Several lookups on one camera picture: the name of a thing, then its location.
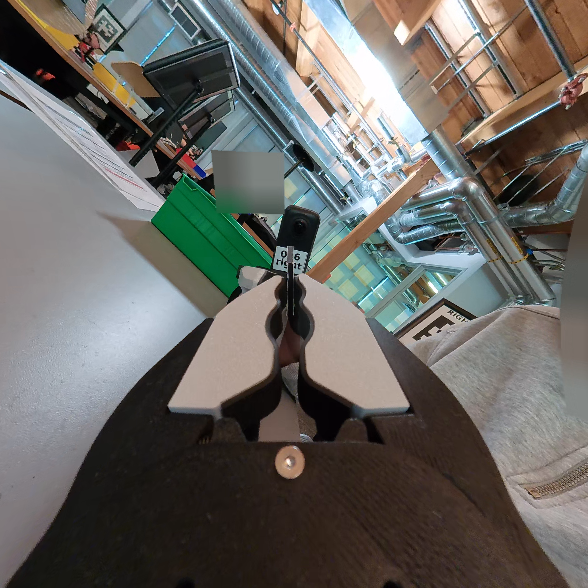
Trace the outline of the black white marker card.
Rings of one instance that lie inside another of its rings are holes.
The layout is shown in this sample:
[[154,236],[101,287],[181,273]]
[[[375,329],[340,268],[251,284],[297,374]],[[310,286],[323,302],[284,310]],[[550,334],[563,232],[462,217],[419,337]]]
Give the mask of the black white marker card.
[[92,20],[92,30],[96,33],[100,50],[104,54],[113,50],[127,33],[127,28],[121,24],[105,4],[101,4],[97,8]]

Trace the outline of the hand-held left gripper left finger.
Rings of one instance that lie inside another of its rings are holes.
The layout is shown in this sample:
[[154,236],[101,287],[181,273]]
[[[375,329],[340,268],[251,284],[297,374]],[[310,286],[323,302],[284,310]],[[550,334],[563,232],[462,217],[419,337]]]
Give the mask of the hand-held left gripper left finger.
[[273,276],[217,314],[168,403],[171,412],[262,420],[277,408],[285,286]]

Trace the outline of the wooden post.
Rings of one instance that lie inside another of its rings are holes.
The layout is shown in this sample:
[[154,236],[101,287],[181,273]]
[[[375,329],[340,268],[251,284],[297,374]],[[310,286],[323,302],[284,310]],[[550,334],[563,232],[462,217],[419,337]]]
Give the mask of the wooden post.
[[435,162],[428,159],[317,264],[308,270],[308,276],[319,283],[325,283],[335,268],[344,262],[350,254],[354,253],[388,218],[393,216],[402,205],[422,189],[438,171],[439,169]]

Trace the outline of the person's right hand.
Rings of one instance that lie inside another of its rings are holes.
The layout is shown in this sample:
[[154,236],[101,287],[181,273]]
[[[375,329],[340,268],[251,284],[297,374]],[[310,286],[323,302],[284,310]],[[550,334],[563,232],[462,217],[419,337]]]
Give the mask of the person's right hand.
[[278,350],[278,359],[281,368],[299,363],[300,342],[300,336],[288,324],[282,335]]

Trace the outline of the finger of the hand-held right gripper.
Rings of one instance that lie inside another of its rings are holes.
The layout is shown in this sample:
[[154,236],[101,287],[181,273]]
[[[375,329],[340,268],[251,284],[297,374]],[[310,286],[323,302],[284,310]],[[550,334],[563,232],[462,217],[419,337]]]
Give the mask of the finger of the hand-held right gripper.
[[253,290],[258,285],[268,281],[272,277],[278,276],[279,274],[276,274],[274,271],[265,268],[258,268],[253,266],[240,267],[238,273],[238,286],[240,289],[239,296]]

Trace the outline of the person's grey zip hoodie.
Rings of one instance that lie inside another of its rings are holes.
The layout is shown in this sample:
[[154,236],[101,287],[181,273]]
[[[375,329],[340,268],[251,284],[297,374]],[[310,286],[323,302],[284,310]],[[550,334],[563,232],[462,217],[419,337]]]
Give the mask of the person's grey zip hoodie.
[[560,310],[512,306],[408,348],[460,401],[570,587],[587,587],[587,422],[566,408]]

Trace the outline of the black monitor stand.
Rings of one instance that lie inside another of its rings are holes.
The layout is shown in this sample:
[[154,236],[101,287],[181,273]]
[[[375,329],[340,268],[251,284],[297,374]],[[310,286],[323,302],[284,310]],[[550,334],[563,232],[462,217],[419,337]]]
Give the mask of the black monitor stand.
[[129,166],[136,167],[136,165],[152,150],[152,148],[157,144],[158,140],[163,137],[167,131],[167,129],[177,120],[185,114],[192,105],[198,101],[200,96],[203,92],[203,86],[200,80],[197,80],[194,84],[194,87],[191,89],[187,97],[183,100],[183,102],[178,106],[173,113],[166,119],[166,121],[162,124],[162,126],[156,130],[149,139],[145,142],[145,144],[140,148],[140,150],[133,155],[133,157],[129,161]]

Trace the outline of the long silver air duct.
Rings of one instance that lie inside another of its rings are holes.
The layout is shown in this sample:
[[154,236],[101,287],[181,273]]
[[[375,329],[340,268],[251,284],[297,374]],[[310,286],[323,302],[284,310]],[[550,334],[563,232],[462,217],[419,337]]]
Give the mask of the long silver air duct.
[[341,151],[332,118],[242,1],[188,1],[202,28],[232,44],[239,72],[353,204],[365,198],[361,178]]

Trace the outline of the beige chair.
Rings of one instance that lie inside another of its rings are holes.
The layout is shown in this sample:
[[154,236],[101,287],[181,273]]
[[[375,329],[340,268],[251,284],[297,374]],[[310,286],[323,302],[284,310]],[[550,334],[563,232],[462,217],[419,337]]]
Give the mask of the beige chair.
[[143,73],[143,67],[132,61],[111,63],[112,70],[130,85],[133,92],[141,98],[160,98],[160,93],[153,87]]

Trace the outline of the small black monitor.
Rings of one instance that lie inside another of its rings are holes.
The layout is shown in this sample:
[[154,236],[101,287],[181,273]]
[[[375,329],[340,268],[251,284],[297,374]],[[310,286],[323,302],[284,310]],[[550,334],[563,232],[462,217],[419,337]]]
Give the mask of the small black monitor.
[[200,133],[202,128],[212,120],[214,126],[227,115],[235,111],[233,91],[219,93],[200,103],[193,105],[178,119],[178,125],[184,135],[191,139]]

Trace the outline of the green plastic bin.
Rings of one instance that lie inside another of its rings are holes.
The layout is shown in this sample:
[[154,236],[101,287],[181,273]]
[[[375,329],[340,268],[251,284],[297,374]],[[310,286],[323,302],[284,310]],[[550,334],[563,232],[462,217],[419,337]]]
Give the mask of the green plastic bin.
[[219,213],[214,197],[187,175],[151,223],[227,297],[238,287],[239,267],[271,266],[272,256],[234,217]]

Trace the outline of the wooden desk with yellow panel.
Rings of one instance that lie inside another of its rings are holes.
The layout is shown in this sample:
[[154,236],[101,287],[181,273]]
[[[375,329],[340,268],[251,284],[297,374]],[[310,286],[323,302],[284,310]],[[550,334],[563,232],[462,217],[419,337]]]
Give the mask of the wooden desk with yellow panel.
[[135,155],[151,130],[133,111],[138,98],[103,64],[76,52],[77,38],[42,22],[20,1],[1,1],[1,60],[67,105],[90,102],[105,113],[96,131],[117,151]]

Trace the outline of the framed black white marker board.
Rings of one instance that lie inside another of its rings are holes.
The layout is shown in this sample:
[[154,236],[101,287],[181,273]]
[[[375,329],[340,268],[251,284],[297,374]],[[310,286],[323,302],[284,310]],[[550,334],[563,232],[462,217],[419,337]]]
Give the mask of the framed black white marker board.
[[422,313],[394,335],[405,345],[440,334],[450,327],[475,320],[476,315],[462,309],[453,302],[442,299],[428,311]]

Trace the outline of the silver bent pipes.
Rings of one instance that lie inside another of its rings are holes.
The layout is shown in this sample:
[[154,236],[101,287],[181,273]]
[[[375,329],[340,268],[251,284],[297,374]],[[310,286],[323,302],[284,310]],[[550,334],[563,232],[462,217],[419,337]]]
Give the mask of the silver bent pipes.
[[462,177],[410,198],[386,226],[393,240],[409,245],[462,231],[483,255],[511,300],[551,306],[556,296],[513,229],[574,219],[587,178],[587,141],[555,199],[498,209],[480,181]]

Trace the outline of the red pipe valve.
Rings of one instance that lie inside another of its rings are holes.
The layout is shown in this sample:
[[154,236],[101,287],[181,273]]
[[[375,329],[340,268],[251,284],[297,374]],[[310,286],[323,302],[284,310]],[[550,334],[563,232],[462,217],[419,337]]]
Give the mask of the red pipe valve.
[[564,106],[566,110],[574,106],[577,99],[583,92],[583,85],[587,79],[587,73],[581,73],[575,76],[564,84],[558,96],[559,103]]

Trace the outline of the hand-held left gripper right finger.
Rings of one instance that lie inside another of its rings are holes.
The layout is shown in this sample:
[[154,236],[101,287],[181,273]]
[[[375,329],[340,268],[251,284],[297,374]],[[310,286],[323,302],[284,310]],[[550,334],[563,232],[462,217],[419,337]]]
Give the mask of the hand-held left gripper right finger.
[[295,291],[304,382],[352,416],[406,413],[409,401],[362,311],[306,274]]

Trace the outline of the large black monitor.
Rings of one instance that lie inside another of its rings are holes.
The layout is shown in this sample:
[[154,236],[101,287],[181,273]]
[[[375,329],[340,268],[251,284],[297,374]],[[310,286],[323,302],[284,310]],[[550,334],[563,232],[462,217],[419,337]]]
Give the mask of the large black monitor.
[[240,86],[229,41],[216,39],[143,66],[143,75],[166,104],[176,109],[198,89],[194,101],[205,100]]

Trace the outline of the white printed paper sheet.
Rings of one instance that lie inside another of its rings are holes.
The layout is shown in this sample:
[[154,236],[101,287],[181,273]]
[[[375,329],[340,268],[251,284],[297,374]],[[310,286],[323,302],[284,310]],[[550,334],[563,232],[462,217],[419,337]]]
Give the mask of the white printed paper sheet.
[[136,208],[156,212],[162,207],[164,199],[158,192],[79,114],[3,61],[1,84]]

